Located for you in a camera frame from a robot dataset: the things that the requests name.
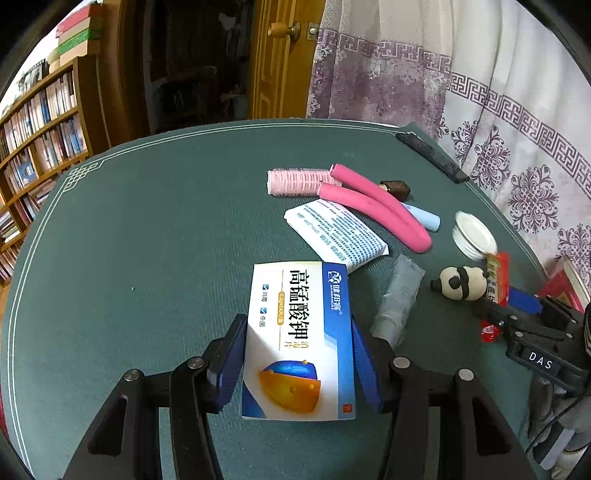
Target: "wooden door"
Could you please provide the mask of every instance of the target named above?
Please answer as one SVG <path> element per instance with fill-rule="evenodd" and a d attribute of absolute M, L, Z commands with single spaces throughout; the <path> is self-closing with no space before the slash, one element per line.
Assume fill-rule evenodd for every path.
<path fill-rule="evenodd" d="M 309 35 L 309 30 L 320 24 L 323 11 L 324 0 L 256 0 L 250 118 L 306 115 L 317 39 L 317 35 Z"/>

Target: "potassium permanganate box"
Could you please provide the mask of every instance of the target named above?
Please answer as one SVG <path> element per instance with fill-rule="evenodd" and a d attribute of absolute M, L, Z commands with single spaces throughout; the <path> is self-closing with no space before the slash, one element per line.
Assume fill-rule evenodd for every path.
<path fill-rule="evenodd" d="M 242 417 L 291 421 L 355 418 L 345 265 L 255 265 Z"/>

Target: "white curtain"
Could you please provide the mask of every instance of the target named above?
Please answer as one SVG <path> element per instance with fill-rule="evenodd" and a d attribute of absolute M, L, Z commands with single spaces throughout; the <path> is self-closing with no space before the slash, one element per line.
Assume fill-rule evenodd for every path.
<path fill-rule="evenodd" d="M 308 116 L 419 124 L 591 290 L 591 87 L 516 0 L 327 0 Z"/>

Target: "black cable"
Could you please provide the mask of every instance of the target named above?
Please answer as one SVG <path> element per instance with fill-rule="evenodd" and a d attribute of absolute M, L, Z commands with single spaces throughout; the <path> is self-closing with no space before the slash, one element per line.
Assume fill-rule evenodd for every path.
<path fill-rule="evenodd" d="M 531 441 L 530 445 L 525 449 L 525 454 L 527 455 L 530 452 L 530 450 L 534 447 L 534 445 L 537 443 L 537 441 L 540 439 L 540 437 L 544 434 L 544 432 L 546 430 L 548 430 L 549 428 L 551 428 L 552 425 L 554 425 L 563 416 L 565 416 L 568 412 L 570 412 L 573 408 L 575 408 L 575 406 L 577 406 L 579 404 L 579 402 L 581 402 L 581 400 L 584 399 L 584 398 L 585 398 L 585 395 L 581 395 L 574 402 L 572 402 L 568 407 L 566 407 L 563 411 L 561 411 L 558 415 L 556 415 L 552 420 L 550 420 L 544 426 L 544 428 L 542 428 L 540 430 L 539 434 L 535 436 L 535 438 Z"/>

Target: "purple pattern curtain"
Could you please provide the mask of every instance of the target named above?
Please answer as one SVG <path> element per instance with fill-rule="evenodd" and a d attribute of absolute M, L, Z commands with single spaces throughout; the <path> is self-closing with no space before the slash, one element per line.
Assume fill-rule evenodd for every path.
<path fill-rule="evenodd" d="M 547 270 L 568 255 L 591 291 L 590 107 L 568 52 L 516 0 L 326 2 L 308 116 L 415 122 Z"/>

